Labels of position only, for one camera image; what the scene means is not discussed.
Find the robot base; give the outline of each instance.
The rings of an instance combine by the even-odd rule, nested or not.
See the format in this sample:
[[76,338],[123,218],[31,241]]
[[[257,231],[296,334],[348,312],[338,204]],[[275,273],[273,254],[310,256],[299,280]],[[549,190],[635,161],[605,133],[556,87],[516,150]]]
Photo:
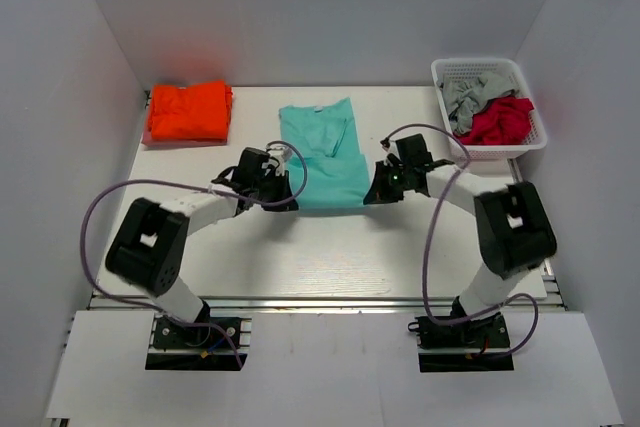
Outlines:
[[[451,320],[451,317],[437,317]],[[456,326],[439,326],[428,317],[417,317],[409,331],[419,338],[420,372],[486,372],[513,370],[510,355],[495,356],[509,349],[509,333],[504,317]]]
[[[240,317],[212,317],[210,321],[227,331],[235,345],[240,343]],[[153,347],[158,350],[184,350],[198,348],[205,350],[215,345],[222,334],[215,329],[189,329],[171,322],[166,317],[160,317],[156,321],[153,333]]]

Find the crumpled clothing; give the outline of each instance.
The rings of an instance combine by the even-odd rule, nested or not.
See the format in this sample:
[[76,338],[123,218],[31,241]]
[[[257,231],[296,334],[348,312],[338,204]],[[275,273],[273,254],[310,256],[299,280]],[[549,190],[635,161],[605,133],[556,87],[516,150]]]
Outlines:
[[465,145],[520,145],[531,132],[529,99],[495,99],[487,110],[473,116],[467,135],[458,136]]
[[491,100],[517,92],[511,79],[494,72],[484,72],[472,80],[451,80],[445,75],[442,97],[451,130],[457,135],[470,132],[473,116],[485,110]]

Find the gray cloth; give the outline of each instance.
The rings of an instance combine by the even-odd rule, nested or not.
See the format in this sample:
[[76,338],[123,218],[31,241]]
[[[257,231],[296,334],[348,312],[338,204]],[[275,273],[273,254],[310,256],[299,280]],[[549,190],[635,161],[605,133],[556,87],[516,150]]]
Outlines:
[[451,130],[458,135],[471,132],[473,116],[486,109],[489,101],[515,95],[517,90],[511,79],[493,72],[483,72],[472,80],[451,80],[445,75],[442,97]]

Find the white wall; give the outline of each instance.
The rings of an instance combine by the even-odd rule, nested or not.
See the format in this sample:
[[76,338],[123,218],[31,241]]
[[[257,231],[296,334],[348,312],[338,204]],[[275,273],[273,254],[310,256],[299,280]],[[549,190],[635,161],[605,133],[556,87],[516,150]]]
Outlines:
[[[87,305],[80,221],[127,167],[143,93],[94,0],[0,0],[0,12],[0,423],[21,427],[40,425]],[[106,234],[94,234],[98,265]]]
[[640,0],[548,0],[517,60],[549,145],[521,163],[558,237],[625,425],[640,425]]
[[97,0],[141,82],[424,84],[515,56],[544,0]]

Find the red cloth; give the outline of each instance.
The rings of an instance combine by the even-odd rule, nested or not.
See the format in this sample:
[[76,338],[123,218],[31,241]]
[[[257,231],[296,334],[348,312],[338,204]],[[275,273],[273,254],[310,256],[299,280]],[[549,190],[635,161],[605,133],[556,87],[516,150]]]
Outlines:
[[520,145],[531,131],[529,99],[503,97],[473,116],[471,132],[458,137],[465,145]]
[[156,85],[147,131],[154,141],[226,142],[232,97],[231,87],[222,80],[189,87]]

